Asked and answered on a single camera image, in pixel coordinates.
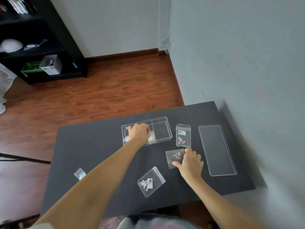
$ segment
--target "clothing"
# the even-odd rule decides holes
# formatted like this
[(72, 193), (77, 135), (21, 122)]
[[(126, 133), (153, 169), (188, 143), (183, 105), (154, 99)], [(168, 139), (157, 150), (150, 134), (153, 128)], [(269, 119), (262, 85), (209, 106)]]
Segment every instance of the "clothing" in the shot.
[[(188, 221), (176, 216), (157, 214), (130, 215), (122, 220), (117, 229), (199, 229)], [(32, 227), (32, 229), (55, 229), (49, 223)]]

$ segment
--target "person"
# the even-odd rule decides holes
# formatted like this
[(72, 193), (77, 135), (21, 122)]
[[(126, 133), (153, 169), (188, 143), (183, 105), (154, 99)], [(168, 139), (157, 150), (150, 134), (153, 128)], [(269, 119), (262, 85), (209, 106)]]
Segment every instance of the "person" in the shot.
[[(33, 226), (55, 229), (97, 229), (112, 194), (120, 185), (137, 151), (147, 142), (150, 130), (146, 124), (129, 126), (130, 140), (90, 171), (60, 198)], [(185, 149), (182, 163), (173, 162), (181, 176), (202, 200), (221, 229), (257, 229), (255, 224), (241, 210), (215, 192), (201, 177), (203, 161), (201, 155), (191, 148)], [(119, 229), (131, 228), (187, 228), (196, 227), (179, 218), (155, 215), (149, 220), (125, 218)]]

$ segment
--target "brown laminate floor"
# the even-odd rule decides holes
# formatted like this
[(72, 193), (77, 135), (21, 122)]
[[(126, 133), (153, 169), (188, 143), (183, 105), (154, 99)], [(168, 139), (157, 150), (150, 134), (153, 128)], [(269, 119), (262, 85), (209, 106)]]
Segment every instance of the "brown laminate floor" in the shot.
[[(1, 152), (47, 161), (60, 126), (179, 106), (167, 59), (157, 55), (90, 64), (87, 79), (34, 85), (17, 79), (5, 98)], [(0, 224), (40, 212), (48, 170), (0, 162)]]

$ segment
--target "table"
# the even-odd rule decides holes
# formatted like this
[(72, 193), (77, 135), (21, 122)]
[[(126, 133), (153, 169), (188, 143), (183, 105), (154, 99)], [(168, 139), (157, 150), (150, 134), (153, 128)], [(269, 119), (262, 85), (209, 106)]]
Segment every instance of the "table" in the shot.
[[(182, 148), (177, 147), (175, 142), (175, 128), (178, 123), (191, 126), (192, 148), (201, 154), (204, 162), (206, 161), (198, 126), (214, 124), (222, 126), (238, 174), (211, 177), (208, 167), (204, 165), (202, 177), (215, 191), (226, 195), (255, 189), (243, 165), (241, 150), (229, 131), (226, 121), (220, 115), (214, 102), (206, 102), (60, 127), (41, 215), (77, 183), (78, 179), (74, 176), (74, 172), (78, 168), (81, 167), (89, 173), (95, 166), (120, 149), (123, 145), (122, 125), (163, 116), (168, 119), (173, 138), (170, 141), (144, 146), (138, 151), (121, 185), (109, 202), (105, 218), (199, 200), (181, 177), (179, 170), (169, 169), (167, 165), (165, 151)], [(154, 166), (159, 169), (166, 182), (146, 198), (138, 187), (137, 180)]]

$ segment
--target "white bin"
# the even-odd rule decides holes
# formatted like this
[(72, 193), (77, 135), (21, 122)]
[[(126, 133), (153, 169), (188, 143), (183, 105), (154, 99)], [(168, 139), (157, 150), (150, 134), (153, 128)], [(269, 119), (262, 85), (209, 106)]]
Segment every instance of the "white bin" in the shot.
[(58, 75), (63, 68), (63, 64), (57, 55), (48, 55), (43, 57), (39, 67), (48, 75)]

